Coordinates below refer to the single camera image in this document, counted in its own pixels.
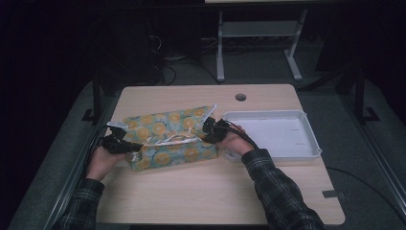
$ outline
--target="person's right hand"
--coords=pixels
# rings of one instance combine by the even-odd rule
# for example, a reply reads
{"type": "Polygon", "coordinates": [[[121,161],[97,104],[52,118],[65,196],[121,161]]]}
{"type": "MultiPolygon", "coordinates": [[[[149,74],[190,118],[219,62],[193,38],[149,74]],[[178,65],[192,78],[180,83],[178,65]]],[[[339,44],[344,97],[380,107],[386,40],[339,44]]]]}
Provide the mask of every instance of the person's right hand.
{"type": "MultiPolygon", "coordinates": [[[[245,132],[241,126],[230,126],[230,128],[245,132]]],[[[241,156],[246,152],[254,149],[254,147],[251,146],[251,144],[249,144],[242,137],[238,136],[237,134],[231,131],[228,131],[226,138],[224,138],[222,142],[217,143],[217,145],[220,147],[224,147],[231,152],[235,152],[241,156]]]]}
{"type": "Polygon", "coordinates": [[[111,154],[102,146],[96,148],[92,154],[86,178],[102,181],[117,162],[125,159],[126,155],[127,153],[111,154]]]}

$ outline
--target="cable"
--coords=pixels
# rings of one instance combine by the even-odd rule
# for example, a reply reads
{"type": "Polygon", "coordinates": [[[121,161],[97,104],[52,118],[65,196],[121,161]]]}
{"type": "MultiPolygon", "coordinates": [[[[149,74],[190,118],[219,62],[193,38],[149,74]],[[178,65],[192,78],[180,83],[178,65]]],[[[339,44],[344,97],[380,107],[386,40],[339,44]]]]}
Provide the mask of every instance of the cable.
{"type": "Polygon", "coordinates": [[[337,171],[337,172],[339,172],[339,173],[344,173],[344,174],[346,174],[346,175],[349,175],[349,176],[355,178],[356,180],[358,180],[359,182],[363,183],[364,185],[368,186],[371,190],[373,190],[374,192],[376,192],[383,200],[385,200],[385,201],[388,203],[388,205],[389,205],[389,206],[394,210],[394,212],[396,213],[397,217],[402,221],[402,223],[403,223],[404,225],[406,225],[406,220],[405,220],[405,219],[403,218],[403,216],[396,210],[396,208],[394,207],[394,205],[392,204],[392,202],[391,202],[388,198],[386,198],[382,193],[380,193],[377,189],[375,189],[372,185],[370,185],[369,183],[367,183],[365,180],[359,178],[358,176],[356,176],[356,175],[354,175],[354,174],[352,174],[352,173],[350,173],[350,172],[347,172],[347,171],[344,171],[344,170],[340,170],[340,169],[337,169],[337,168],[326,167],[326,169],[331,170],[331,171],[337,171]]]}
{"type": "Polygon", "coordinates": [[[187,56],[165,57],[166,61],[175,62],[188,58],[187,56]]]}
{"type": "Polygon", "coordinates": [[[245,133],[244,129],[238,127],[236,124],[234,124],[234,123],[232,123],[232,122],[230,122],[230,121],[225,121],[225,122],[228,123],[228,124],[230,124],[230,125],[232,125],[232,126],[234,126],[234,127],[236,127],[242,134],[244,134],[246,137],[250,138],[250,137],[247,135],[247,133],[245,133]]]}
{"type": "Polygon", "coordinates": [[[216,46],[216,44],[218,43],[217,38],[202,39],[202,41],[206,41],[206,40],[213,40],[214,42],[211,42],[209,45],[202,47],[202,54],[208,53],[209,51],[217,48],[217,46],[216,46]]]}
{"type": "Polygon", "coordinates": [[[247,52],[250,51],[250,49],[248,48],[247,42],[244,42],[244,44],[241,44],[239,42],[239,39],[224,39],[223,41],[223,53],[225,55],[229,55],[229,56],[240,56],[240,55],[244,55],[247,52]]]}
{"type": "Polygon", "coordinates": [[[217,80],[217,78],[215,77],[215,75],[213,75],[212,72],[210,72],[210,70],[208,70],[206,67],[204,67],[204,66],[202,66],[202,65],[200,65],[200,64],[188,62],[188,63],[172,63],[171,65],[195,65],[195,66],[198,66],[198,67],[200,67],[200,68],[206,70],[206,72],[209,73],[210,76],[212,76],[212,78],[215,80],[215,82],[216,82],[217,84],[221,84],[221,82],[217,80]]]}
{"type": "Polygon", "coordinates": [[[154,38],[154,39],[157,39],[157,40],[159,41],[159,45],[158,45],[158,47],[156,48],[156,51],[155,51],[154,49],[152,49],[152,52],[155,53],[155,54],[157,54],[158,51],[159,51],[159,49],[161,49],[162,40],[161,40],[161,38],[159,38],[159,36],[156,36],[156,35],[150,35],[149,38],[154,38]]]}
{"type": "Polygon", "coordinates": [[[218,129],[226,129],[228,131],[231,131],[235,134],[237,134],[238,136],[240,136],[242,139],[244,139],[246,142],[248,142],[251,146],[254,147],[254,149],[258,150],[259,147],[257,146],[257,144],[244,132],[238,131],[236,129],[230,128],[230,127],[225,127],[225,126],[213,126],[212,128],[218,128],[218,129]]]}
{"type": "Polygon", "coordinates": [[[177,77],[176,71],[175,71],[174,69],[170,68],[170,67],[167,66],[167,65],[164,65],[163,67],[164,67],[164,68],[168,68],[168,69],[170,69],[170,70],[173,72],[173,80],[171,80],[170,82],[167,82],[167,80],[165,79],[165,75],[163,75],[162,80],[164,81],[164,84],[165,84],[165,85],[171,85],[171,84],[173,84],[173,83],[175,82],[175,80],[176,80],[176,77],[177,77]]]}

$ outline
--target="white tray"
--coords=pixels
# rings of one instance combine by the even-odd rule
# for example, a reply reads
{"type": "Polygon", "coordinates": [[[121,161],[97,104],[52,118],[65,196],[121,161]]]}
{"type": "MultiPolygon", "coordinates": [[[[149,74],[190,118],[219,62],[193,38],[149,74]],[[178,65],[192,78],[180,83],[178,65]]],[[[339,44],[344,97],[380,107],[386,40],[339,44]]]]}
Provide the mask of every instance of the white tray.
{"type": "Polygon", "coordinates": [[[274,161],[309,161],[322,150],[300,110],[231,111],[223,119],[244,128],[261,149],[268,149],[274,161]]]}

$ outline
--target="plaid shirt sleeve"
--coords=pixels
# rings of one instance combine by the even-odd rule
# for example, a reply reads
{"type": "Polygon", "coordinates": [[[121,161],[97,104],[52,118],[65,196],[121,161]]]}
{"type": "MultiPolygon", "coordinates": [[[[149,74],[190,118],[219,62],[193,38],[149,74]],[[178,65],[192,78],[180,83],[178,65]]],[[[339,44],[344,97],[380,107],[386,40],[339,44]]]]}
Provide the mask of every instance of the plaid shirt sleeve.
{"type": "Polygon", "coordinates": [[[245,153],[241,161],[255,182],[270,229],[325,229],[308,208],[296,183],[277,169],[267,149],[245,153]]]}
{"type": "Polygon", "coordinates": [[[104,185],[94,179],[83,179],[52,229],[95,229],[96,212],[104,185]]]}

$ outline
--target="dark background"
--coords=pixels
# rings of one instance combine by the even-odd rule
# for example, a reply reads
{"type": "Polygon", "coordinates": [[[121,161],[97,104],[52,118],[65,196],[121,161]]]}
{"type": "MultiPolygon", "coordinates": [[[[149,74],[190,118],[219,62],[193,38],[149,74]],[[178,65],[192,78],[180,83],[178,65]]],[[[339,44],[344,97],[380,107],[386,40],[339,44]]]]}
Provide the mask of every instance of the dark background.
{"type": "MultiPolygon", "coordinates": [[[[77,95],[93,76],[101,78],[107,93],[152,85],[159,80],[154,65],[161,60],[149,51],[147,35],[154,31],[198,59],[193,47],[200,36],[216,33],[216,13],[210,11],[183,12],[190,19],[184,24],[179,13],[160,12],[148,22],[150,15],[139,11],[86,11],[104,6],[104,1],[86,6],[64,0],[1,1],[1,228],[9,226],[77,95]]],[[[303,33],[305,39],[321,36],[327,42],[320,70],[334,70],[356,57],[404,124],[405,9],[404,1],[395,0],[352,4],[338,13],[315,9],[303,33]]]]}

